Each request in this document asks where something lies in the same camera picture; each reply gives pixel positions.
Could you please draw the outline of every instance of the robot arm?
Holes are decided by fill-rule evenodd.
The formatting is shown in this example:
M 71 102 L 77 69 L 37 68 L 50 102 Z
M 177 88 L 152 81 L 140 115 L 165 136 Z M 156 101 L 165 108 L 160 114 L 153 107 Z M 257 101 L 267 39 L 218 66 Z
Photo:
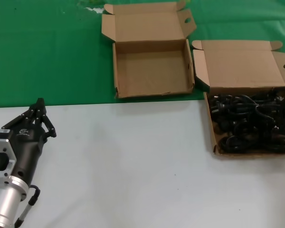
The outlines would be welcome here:
M 56 137 L 46 113 L 44 100 L 39 98 L 26 112 L 0 129 L 0 228 L 14 227 L 18 205 L 26 199 L 30 187 L 35 188 L 35 195 L 17 220 L 16 227 L 22 224 L 21 219 L 37 201 L 40 190 L 31 182 L 43 145 L 48 137 Z

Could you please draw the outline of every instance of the cardboard box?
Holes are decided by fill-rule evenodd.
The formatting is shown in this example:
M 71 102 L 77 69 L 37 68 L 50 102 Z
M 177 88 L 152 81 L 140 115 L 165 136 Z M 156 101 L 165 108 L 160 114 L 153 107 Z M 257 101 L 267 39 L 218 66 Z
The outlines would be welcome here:
M 250 154 L 227 154 L 218 142 L 228 134 L 216 134 L 217 123 L 210 117 L 208 96 L 214 94 L 255 94 L 285 86 L 285 53 L 277 52 L 280 41 L 195 40 L 192 43 L 196 76 L 209 87 L 205 93 L 213 151 L 217 155 L 272 156 L 255 150 Z
M 187 36 L 196 29 L 185 1 L 110 5 L 102 33 L 114 40 L 116 96 L 187 94 L 194 88 Z

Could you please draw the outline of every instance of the white stain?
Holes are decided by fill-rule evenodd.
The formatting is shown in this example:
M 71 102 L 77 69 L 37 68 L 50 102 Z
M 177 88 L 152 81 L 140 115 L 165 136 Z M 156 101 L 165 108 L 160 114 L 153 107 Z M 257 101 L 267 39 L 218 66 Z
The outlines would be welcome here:
M 95 11 L 96 13 L 103 13 L 104 8 L 90 8 L 90 7 L 86 7 L 87 10 L 89 11 Z

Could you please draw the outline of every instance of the table surface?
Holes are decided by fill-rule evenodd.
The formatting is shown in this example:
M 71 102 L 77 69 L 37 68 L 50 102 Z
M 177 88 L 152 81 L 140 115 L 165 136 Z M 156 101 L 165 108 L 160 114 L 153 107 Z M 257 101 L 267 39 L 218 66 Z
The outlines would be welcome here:
M 0 127 L 26 109 L 0 108 Z M 23 228 L 285 228 L 285 157 L 215 157 L 203 101 L 47 114 L 57 138 L 39 159 L 41 195 Z
M 128 102 L 115 99 L 112 41 L 101 34 L 104 3 L 166 0 L 0 0 L 0 107 Z M 280 40 L 285 0 L 187 0 L 199 39 Z M 202 99 L 191 95 L 161 100 Z M 131 101 L 158 100 L 158 98 Z

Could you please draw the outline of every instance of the silver metal cylinder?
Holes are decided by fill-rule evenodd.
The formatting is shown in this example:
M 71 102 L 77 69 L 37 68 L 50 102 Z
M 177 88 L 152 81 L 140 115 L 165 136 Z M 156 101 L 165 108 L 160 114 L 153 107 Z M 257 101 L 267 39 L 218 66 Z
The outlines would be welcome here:
M 20 192 L 11 187 L 0 187 L 0 226 L 9 228 L 13 224 L 21 201 Z
M 29 187 L 17 177 L 0 182 L 0 227 L 13 227 L 16 212 L 21 200 L 26 198 Z

